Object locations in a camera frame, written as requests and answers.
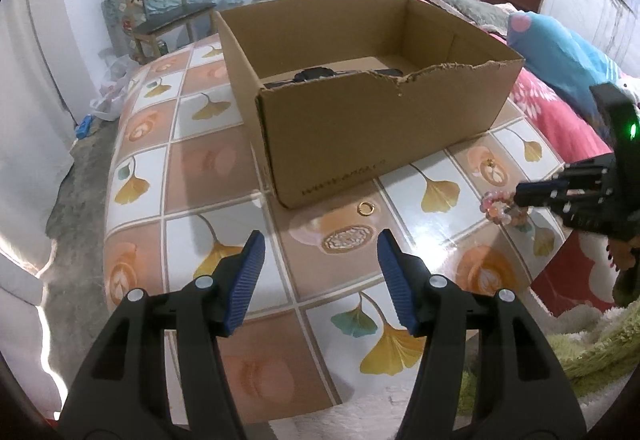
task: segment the plastic bag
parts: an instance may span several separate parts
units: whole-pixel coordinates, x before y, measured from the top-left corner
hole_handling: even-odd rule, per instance
[[[90,114],[102,120],[116,120],[122,114],[127,85],[139,68],[128,55],[117,58],[102,78],[101,97],[89,102]]]

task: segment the wooden chair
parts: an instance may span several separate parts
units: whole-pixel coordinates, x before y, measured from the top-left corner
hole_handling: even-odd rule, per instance
[[[191,21],[205,12],[209,13],[211,20],[211,32],[215,32],[215,3],[188,3],[187,0],[181,0],[182,4],[162,12],[160,14],[151,14],[146,16],[146,21],[137,26],[131,27],[131,36],[136,42],[138,53],[144,56],[142,42],[151,45],[154,58],[159,58],[160,47],[158,46],[158,36],[169,32],[180,25],[186,25],[189,41],[193,43],[193,27]]]

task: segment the blue pillow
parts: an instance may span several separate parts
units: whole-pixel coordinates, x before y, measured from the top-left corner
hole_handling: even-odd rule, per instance
[[[527,70],[609,141],[589,87],[618,82],[622,72],[612,59],[554,18],[533,12],[509,16],[507,43],[526,59]]]

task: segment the cardboard box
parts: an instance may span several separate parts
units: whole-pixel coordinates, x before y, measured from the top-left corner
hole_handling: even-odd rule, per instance
[[[418,0],[276,0],[216,15],[258,164],[287,208],[487,130],[524,64]],[[361,71],[264,87],[321,65]],[[367,71],[376,68],[406,75]]]

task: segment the concrete floor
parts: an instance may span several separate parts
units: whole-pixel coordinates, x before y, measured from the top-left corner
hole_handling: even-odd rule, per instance
[[[95,119],[92,131],[71,150],[74,166],[60,186],[47,223],[47,235],[58,242],[58,250],[41,278],[49,290],[44,305],[51,330],[49,365],[67,388],[109,317],[102,242],[118,123]],[[249,440],[277,440],[267,423],[247,425],[245,433]]]

